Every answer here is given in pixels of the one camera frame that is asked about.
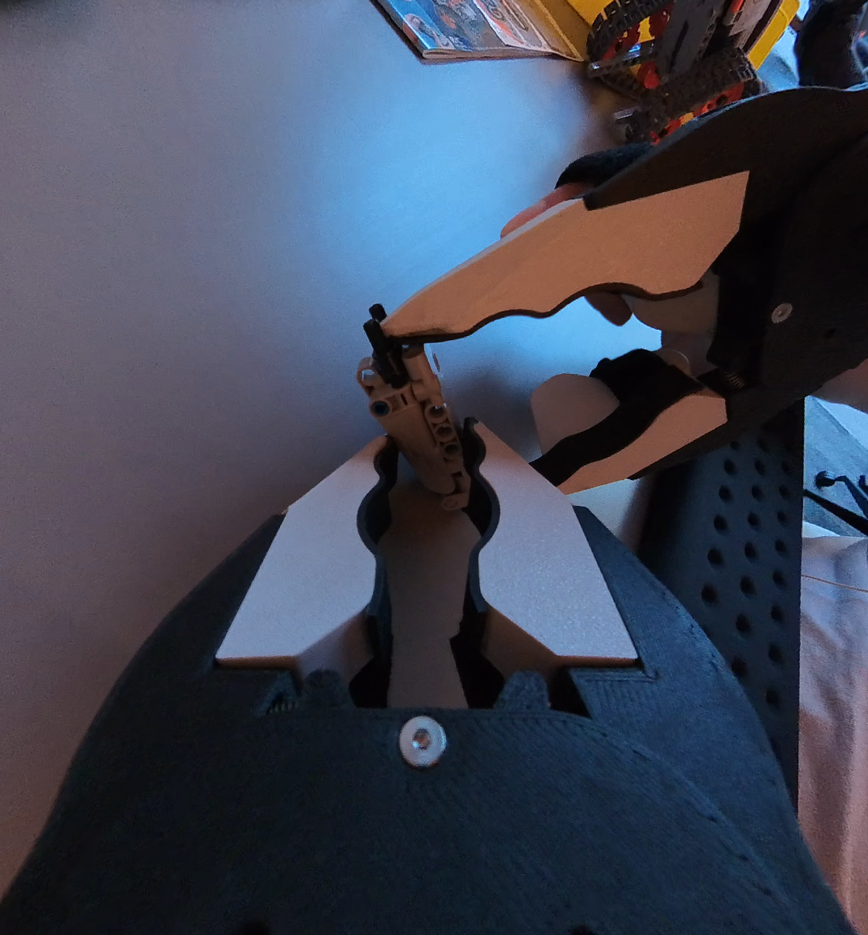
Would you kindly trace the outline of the white orange leaflet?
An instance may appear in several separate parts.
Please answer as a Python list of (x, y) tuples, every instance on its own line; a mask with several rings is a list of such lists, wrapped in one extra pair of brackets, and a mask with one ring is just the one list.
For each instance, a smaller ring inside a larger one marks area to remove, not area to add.
[(548, 40), (540, 21), (531, 16), (527, 7), (515, 1), (473, 3), (506, 47), (528, 53), (559, 53), (555, 42)]

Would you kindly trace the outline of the person's right hand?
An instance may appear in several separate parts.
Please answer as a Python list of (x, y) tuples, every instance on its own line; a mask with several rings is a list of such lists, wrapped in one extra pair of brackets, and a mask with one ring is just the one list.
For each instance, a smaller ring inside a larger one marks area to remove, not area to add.
[[(559, 203), (584, 197), (594, 188), (592, 182), (559, 184), (554, 191), (510, 219), (500, 236), (509, 235)], [(697, 291), (664, 301), (607, 292), (590, 293), (586, 300), (613, 325), (622, 326), (636, 318), (648, 327), (658, 329), (662, 349), (685, 357), (692, 375), (700, 376), (713, 367), (707, 359), (707, 352), (716, 323), (717, 284), (709, 276), (701, 280)]]

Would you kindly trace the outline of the blue instruction booklet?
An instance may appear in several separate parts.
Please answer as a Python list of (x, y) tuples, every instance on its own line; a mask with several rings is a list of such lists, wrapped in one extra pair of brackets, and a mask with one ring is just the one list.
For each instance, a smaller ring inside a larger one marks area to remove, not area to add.
[(528, 8), (559, 53), (521, 52), (506, 47), (473, 1), (381, 1), (380, 6), (417, 53), (427, 60), (503, 60), (557, 57), (586, 61), (589, 27), (565, 1), (515, 1)]

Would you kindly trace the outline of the grey brick assembly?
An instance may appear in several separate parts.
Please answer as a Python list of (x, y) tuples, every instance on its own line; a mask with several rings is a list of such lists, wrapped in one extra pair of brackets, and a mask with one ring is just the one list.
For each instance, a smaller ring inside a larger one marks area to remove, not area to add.
[(369, 410), (443, 509), (468, 506), (471, 479), (464, 466), (459, 431), (443, 396), (439, 376), (422, 345), (409, 346), (402, 357), (405, 380), (382, 375), (382, 365), (363, 358), (358, 383)]

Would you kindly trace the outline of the person's white shirt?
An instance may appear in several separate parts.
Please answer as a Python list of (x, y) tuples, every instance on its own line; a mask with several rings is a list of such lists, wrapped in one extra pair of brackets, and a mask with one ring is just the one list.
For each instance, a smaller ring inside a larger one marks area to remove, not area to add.
[(799, 820), (868, 933), (868, 538), (802, 533)]

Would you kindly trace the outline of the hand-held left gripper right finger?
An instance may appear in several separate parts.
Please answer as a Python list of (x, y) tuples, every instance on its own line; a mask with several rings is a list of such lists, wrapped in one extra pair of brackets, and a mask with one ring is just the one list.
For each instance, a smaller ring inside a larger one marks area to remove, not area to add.
[(463, 429), (472, 548), (463, 688), (499, 691), (518, 672), (627, 669), (637, 649), (579, 516), (555, 485), (473, 418)]

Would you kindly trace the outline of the black chair base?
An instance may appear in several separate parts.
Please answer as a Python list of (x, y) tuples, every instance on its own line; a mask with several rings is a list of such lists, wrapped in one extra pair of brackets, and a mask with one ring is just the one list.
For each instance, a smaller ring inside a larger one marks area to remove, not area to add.
[(803, 491), (803, 496), (812, 500), (821, 508), (824, 508), (844, 524), (859, 531), (863, 536), (868, 537), (868, 481), (866, 477), (861, 475), (859, 480), (854, 482), (846, 475), (833, 475), (826, 471), (821, 471), (814, 476), (814, 488), (817, 490), (836, 485), (844, 485), (847, 488), (850, 497), (852, 497), (858, 507), (856, 511), (842, 506), (826, 497), (822, 497), (817, 493), (813, 493), (808, 489)]

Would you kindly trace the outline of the grey orange toy robot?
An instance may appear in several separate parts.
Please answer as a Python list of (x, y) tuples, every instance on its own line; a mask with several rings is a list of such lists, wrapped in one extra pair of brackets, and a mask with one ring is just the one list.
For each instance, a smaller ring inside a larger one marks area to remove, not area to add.
[(592, 79), (630, 100), (619, 142), (657, 144), (699, 116), (760, 93), (748, 52), (768, 2), (590, 2)]

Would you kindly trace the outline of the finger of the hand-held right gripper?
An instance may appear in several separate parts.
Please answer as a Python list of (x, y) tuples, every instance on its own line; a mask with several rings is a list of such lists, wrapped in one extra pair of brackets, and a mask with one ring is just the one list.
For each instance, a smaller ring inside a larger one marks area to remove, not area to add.
[(674, 351), (605, 358), (587, 375), (559, 374), (532, 393), (541, 455), (531, 466), (572, 495), (642, 474), (727, 423), (727, 403)]
[(445, 341), (502, 317), (553, 315), (604, 287), (681, 294), (738, 232), (747, 181), (744, 171), (613, 206), (561, 203), (415, 293), (381, 331)]

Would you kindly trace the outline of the yellow storage bin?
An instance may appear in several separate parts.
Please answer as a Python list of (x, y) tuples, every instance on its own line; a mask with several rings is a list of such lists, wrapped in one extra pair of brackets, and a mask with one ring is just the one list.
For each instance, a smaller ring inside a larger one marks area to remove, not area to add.
[(587, 26), (597, 68), (654, 62), (659, 74), (690, 69), (732, 48), (760, 65), (797, 15), (784, 1), (568, 1)]

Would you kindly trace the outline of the black connector pin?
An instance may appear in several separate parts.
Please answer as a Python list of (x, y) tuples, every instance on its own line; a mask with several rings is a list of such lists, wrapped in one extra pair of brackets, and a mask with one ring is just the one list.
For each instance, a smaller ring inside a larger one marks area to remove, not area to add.
[(381, 323), (386, 318), (386, 311), (380, 303), (370, 306), (370, 319), (363, 325), (372, 349), (372, 367), (381, 380), (395, 388), (406, 385), (410, 377), (403, 361), (403, 344), (384, 333)]

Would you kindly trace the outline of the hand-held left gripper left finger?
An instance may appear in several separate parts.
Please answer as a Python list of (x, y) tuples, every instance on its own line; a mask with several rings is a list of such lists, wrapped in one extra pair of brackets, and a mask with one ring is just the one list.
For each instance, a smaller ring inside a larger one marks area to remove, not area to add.
[(387, 682), (391, 609), (380, 540), (391, 523), (394, 444), (370, 441), (295, 501), (237, 609), (216, 661), (300, 681), (365, 670)]

